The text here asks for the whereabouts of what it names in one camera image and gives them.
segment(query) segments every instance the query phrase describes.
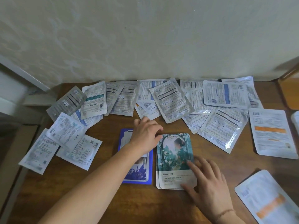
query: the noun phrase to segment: wooden table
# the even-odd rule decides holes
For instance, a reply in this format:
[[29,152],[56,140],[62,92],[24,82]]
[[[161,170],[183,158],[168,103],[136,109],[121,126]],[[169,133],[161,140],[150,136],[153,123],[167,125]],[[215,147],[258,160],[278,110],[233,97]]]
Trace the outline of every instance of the wooden table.
[[[74,85],[64,84],[60,97]],[[81,88],[90,84],[76,85]],[[264,108],[283,109],[290,116],[274,82],[256,82],[255,88]],[[109,115],[86,132],[103,141],[89,171],[57,156],[52,159],[43,175],[29,170],[8,223],[36,223],[64,194],[117,152],[120,130],[132,128],[135,118],[138,118],[136,112],[133,117]],[[299,205],[299,161],[258,155],[254,149],[249,123],[229,155],[198,134],[193,135],[181,119],[171,124],[166,124],[162,117],[156,121],[163,126],[164,133],[189,133],[193,153],[213,159],[219,165],[226,177],[234,208],[246,223],[256,221],[238,198],[234,188],[257,169],[268,170]],[[289,125],[298,146],[298,135],[293,124],[289,122]],[[156,188],[155,171],[153,176],[152,185],[122,184],[99,223],[209,223],[186,192],[159,190]]]

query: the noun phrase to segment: textured wall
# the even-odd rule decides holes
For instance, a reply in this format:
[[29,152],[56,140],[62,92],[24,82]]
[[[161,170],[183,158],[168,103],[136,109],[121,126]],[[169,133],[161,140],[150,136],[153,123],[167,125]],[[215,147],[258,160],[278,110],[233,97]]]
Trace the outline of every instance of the textured wall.
[[0,54],[40,82],[274,79],[299,0],[0,0]]

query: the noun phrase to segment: blue flower graphic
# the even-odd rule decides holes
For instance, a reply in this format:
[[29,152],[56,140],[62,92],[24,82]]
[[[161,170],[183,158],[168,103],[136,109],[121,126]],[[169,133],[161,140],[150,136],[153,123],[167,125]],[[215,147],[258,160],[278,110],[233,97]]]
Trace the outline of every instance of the blue flower graphic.
[[146,174],[146,169],[144,169],[144,165],[138,169],[138,167],[135,169],[131,168],[129,172],[127,173],[125,179],[126,180],[139,180],[139,181],[144,181],[147,177]]

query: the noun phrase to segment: skin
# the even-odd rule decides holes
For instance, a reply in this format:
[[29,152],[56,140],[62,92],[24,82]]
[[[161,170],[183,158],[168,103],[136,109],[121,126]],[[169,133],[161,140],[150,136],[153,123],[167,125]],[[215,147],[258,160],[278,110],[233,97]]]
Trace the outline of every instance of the skin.
[[[143,154],[156,147],[162,138],[162,135],[156,134],[162,130],[161,125],[147,117],[134,120],[130,142],[61,198],[39,224],[98,223],[132,165]],[[195,160],[195,164],[189,161],[188,165],[198,179],[199,193],[188,185],[183,184],[182,187],[201,212],[211,222],[215,222],[220,213],[233,209],[228,186],[224,175],[213,161],[206,161],[201,157],[195,157]],[[227,212],[217,223],[244,222],[235,212]]]

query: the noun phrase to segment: woman illustration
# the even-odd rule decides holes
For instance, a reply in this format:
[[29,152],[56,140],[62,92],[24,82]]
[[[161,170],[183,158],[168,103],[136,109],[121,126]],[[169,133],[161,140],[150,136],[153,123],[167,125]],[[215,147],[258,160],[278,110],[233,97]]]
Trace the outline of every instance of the woman illustration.
[[174,141],[175,155],[176,155],[176,165],[171,168],[171,170],[189,170],[187,165],[188,154],[185,151],[185,142],[177,138]]

